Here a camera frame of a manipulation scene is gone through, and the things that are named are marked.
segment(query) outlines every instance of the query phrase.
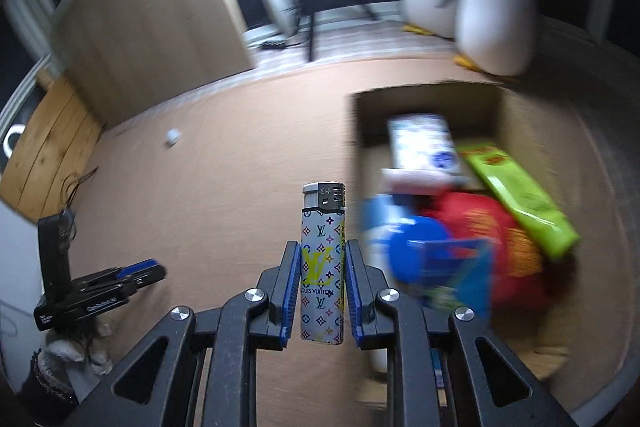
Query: metal screw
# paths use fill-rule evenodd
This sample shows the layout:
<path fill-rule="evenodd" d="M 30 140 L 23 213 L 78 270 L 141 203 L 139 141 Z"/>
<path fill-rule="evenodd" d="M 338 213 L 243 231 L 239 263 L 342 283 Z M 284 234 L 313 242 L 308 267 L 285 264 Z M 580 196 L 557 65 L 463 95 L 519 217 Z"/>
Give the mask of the metal screw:
<path fill-rule="evenodd" d="M 264 299 L 264 292 L 260 288 L 251 288 L 244 292 L 244 298 L 249 302 L 258 302 Z"/>
<path fill-rule="evenodd" d="M 382 292 L 380 292 L 380 298 L 385 302 L 394 302 L 400 298 L 400 292 L 398 290 L 394 290 L 393 288 L 387 288 L 386 290 L 382 290 Z"/>
<path fill-rule="evenodd" d="M 454 313 L 456 314 L 456 318 L 463 322 L 469 322 L 476 316 L 474 311 L 466 306 L 460 306 L 460 308 L 457 308 Z"/>
<path fill-rule="evenodd" d="M 183 321 L 191 314 L 191 310 L 187 306 L 177 306 L 171 310 L 171 318 L 174 321 Z"/>

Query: wooden panel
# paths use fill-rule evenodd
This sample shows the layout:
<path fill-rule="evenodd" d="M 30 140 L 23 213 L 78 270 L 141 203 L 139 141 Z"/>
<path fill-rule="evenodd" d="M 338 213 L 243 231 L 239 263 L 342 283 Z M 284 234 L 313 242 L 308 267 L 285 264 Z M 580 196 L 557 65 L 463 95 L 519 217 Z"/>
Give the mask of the wooden panel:
<path fill-rule="evenodd" d="M 236 0 L 75 0 L 54 45 L 109 125 L 253 67 Z"/>
<path fill-rule="evenodd" d="M 74 92 L 73 86 L 61 78 L 51 87 L 28 121 L 0 180 L 0 198 L 10 207 L 18 207 L 40 149 Z"/>
<path fill-rule="evenodd" d="M 49 89 L 56 83 L 56 79 L 51 76 L 47 68 L 42 68 L 36 73 L 36 82 L 42 89 L 49 92 Z"/>
<path fill-rule="evenodd" d="M 86 106 L 78 95 L 74 95 L 53 124 L 31 168 L 18 203 L 18 211 L 23 216 L 32 221 L 42 217 L 51 184 L 67 149 L 86 117 Z"/>
<path fill-rule="evenodd" d="M 47 200 L 42 211 L 43 216 L 52 216 L 59 212 L 64 206 L 65 190 L 68 187 L 69 181 L 81 175 L 84 171 L 84 166 L 94 150 L 101 128 L 102 126 L 90 114 L 87 115 L 82 122 L 71 145 L 66 150 L 65 157 L 51 183 L 49 194 L 47 195 Z"/>

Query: red snack bag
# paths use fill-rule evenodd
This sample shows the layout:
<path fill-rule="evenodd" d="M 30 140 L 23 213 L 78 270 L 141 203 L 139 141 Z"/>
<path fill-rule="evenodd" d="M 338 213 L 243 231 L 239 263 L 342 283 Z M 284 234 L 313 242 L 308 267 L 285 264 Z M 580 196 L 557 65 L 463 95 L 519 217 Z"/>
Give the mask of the red snack bag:
<path fill-rule="evenodd" d="M 492 305 L 542 311 L 551 304 L 542 280 L 538 247 L 498 201 L 467 192 L 446 192 L 423 214 L 439 220 L 455 239 L 493 239 Z"/>

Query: lighter metal cap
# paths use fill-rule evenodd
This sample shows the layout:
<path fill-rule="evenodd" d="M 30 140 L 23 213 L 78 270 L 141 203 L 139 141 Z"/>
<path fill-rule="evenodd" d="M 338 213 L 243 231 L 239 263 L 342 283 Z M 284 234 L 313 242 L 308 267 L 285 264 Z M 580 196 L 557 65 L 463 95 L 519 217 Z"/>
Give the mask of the lighter metal cap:
<path fill-rule="evenodd" d="M 309 183 L 302 187 L 304 210 L 344 212 L 344 184 L 339 182 Z"/>

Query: white wall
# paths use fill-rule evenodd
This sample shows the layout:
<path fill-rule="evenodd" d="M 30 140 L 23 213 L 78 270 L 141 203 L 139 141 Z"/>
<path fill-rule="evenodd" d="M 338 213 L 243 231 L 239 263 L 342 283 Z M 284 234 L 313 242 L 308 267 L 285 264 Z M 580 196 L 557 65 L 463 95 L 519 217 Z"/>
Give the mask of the white wall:
<path fill-rule="evenodd" d="M 41 294 L 36 226 L 0 201 L 0 302 L 31 313 Z"/>
<path fill-rule="evenodd" d="M 27 378 L 31 355 L 42 341 L 33 320 L 41 295 L 36 226 L 0 201 L 0 347 L 14 391 Z"/>

